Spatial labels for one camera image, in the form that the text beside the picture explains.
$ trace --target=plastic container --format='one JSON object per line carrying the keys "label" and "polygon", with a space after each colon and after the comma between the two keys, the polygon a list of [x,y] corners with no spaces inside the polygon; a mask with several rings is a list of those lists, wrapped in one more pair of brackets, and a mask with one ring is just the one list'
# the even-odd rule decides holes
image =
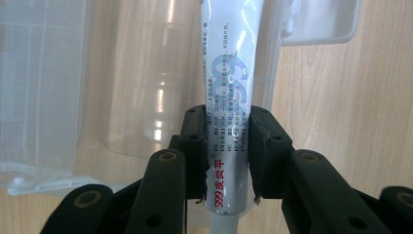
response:
{"label": "plastic container", "polygon": [[[266,3],[252,104],[272,107],[281,40],[353,36],[359,0],[314,2],[302,1],[282,39],[277,4]],[[179,134],[185,110],[205,103],[199,17],[190,0],[0,0],[0,185],[65,195],[140,179],[152,153]],[[334,19],[319,33],[308,29],[326,18]],[[205,224],[205,215],[189,221]]]}

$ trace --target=toothpaste tube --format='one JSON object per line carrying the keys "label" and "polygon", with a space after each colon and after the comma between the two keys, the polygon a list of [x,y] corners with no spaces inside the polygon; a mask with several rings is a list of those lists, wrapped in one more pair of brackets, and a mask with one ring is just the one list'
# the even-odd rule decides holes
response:
{"label": "toothpaste tube", "polygon": [[202,0],[206,82],[206,208],[237,215],[246,208],[248,119],[264,0]]}

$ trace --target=wooden table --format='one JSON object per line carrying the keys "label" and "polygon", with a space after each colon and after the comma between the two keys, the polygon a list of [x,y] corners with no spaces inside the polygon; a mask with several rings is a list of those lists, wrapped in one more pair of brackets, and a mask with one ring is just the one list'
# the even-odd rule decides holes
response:
{"label": "wooden table", "polygon": [[[351,42],[281,52],[273,114],[296,148],[320,152],[376,197],[388,185],[413,187],[412,22],[413,1],[363,0]],[[0,233],[38,233],[59,201],[0,188]],[[239,233],[287,233],[280,204],[253,207]]]}

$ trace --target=white tube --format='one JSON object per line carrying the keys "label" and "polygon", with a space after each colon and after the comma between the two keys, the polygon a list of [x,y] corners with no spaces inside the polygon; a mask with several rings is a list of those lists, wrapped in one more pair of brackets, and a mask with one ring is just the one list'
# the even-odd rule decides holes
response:
{"label": "white tube", "polygon": [[[201,1],[210,166],[206,207],[214,214],[235,215],[237,223],[246,207],[248,119],[263,3]],[[214,214],[212,222],[219,219]]]}

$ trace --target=wooden surface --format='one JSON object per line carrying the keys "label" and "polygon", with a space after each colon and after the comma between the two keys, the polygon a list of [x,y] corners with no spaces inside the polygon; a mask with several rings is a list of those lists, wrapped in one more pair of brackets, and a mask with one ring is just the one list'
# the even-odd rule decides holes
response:
{"label": "wooden surface", "polygon": [[[294,146],[322,153],[351,186],[376,197],[388,185],[413,187],[411,22],[413,1],[363,0],[351,42],[281,52],[272,112]],[[38,233],[59,201],[0,188],[0,233]],[[287,233],[280,202],[253,207],[239,233]]]}

